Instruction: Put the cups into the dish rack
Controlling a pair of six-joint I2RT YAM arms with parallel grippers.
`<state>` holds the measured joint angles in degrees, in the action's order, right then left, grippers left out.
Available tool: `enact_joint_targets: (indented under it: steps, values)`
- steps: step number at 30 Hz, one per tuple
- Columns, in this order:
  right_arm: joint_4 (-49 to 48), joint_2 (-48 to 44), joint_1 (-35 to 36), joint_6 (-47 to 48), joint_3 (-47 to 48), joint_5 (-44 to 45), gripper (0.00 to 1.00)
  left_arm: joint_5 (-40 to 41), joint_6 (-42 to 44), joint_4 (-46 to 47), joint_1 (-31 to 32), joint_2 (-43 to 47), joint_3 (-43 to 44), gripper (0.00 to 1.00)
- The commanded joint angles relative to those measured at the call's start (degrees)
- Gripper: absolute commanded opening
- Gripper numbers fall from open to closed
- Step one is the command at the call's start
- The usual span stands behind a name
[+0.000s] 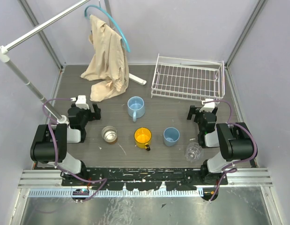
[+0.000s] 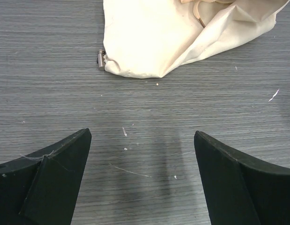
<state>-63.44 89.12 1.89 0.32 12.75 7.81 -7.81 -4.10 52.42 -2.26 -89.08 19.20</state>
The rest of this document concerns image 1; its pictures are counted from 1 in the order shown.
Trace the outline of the light blue plastic cup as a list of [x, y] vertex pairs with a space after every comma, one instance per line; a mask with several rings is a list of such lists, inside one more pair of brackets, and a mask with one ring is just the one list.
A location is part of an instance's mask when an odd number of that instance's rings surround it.
[[174, 146], [180, 138], [179, 131], [174, 127], [168, 127], [164, 130], [164, 144], [168, 147]]

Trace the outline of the yellow mug black handle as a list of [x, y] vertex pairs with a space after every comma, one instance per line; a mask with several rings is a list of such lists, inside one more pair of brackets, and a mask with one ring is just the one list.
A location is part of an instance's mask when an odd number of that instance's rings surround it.
[[134, 133], [135, 144], [138, 148], [150, 151], [152, 133], [146, 127], [138, 128]]

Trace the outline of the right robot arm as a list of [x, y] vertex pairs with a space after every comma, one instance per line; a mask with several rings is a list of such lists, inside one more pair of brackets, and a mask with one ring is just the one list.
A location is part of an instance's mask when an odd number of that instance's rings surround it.
[[198, 145], [202, 148], [220, 149], [214, 157], [200, 167], [199, 178], [203, 184], [219, 181], [227, 167], [234, 163], [251, 161], [257, 155], [257, 144], [245, 123], [217, 123], [217, 107], [190, 106], [187, 119], [194, 118], [198, 125]]

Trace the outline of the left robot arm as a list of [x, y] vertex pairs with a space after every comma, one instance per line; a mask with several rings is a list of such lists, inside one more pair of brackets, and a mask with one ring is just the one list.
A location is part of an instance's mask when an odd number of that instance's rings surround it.
[[60, 170], [60, 176], [68, 183], [83, 186], [92, 181], [83, 161], [74, 158], [67, 151], [67, 139], [70, 130], [78, 131], [78, 143], [86, 139], [86, 125], [90, 121], [101, 119], [101, 109], [93, 103], [94, 111], [82, 109], [75, 104], [68, 109], [69, 125], [39, 125], [30, 149], [30, 158], [36, 164], [49, 164]]

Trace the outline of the light blue handled mug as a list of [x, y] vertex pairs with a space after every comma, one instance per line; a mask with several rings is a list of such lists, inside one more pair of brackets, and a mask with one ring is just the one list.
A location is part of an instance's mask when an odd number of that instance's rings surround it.
[[133, 122], [145, 114], [144, 100], [141, 97], [131, 97], [127, 102], [128, 115], [132, 117]]

